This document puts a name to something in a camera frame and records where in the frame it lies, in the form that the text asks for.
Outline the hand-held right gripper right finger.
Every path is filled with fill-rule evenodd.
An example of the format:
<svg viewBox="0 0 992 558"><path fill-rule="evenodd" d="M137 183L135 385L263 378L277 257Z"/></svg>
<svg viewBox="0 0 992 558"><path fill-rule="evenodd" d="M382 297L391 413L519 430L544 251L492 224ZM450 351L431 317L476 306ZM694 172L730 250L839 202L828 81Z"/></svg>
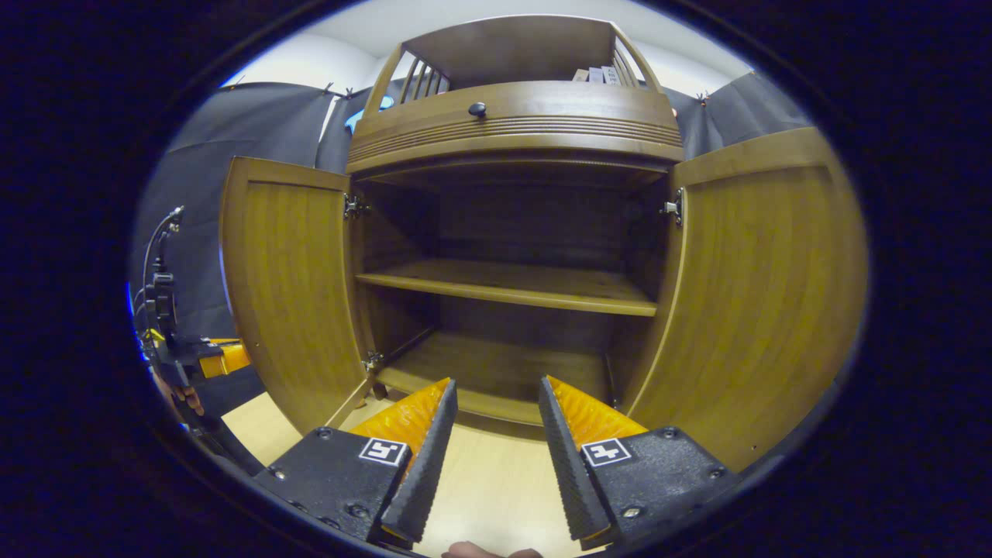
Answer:
<svg viewBox="0 0 992 558"><path fill-rule="evenodd" d="M740 484L683 430L647 429L555 377L541 379L539 412L568 530L579 543L668 536Z"/></svg>

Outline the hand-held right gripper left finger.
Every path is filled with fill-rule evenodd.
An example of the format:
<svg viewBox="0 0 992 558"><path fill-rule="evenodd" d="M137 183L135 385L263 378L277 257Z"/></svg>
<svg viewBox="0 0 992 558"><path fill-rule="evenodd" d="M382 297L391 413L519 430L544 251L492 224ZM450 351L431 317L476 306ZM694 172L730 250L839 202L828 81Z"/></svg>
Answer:
<svg viewBox="0 0 992 558"><path fill-rule="evenodd" d="M366 543L419 543L458 410L444 377L348 431L316 428L255 481L316 522Z"/></svg>

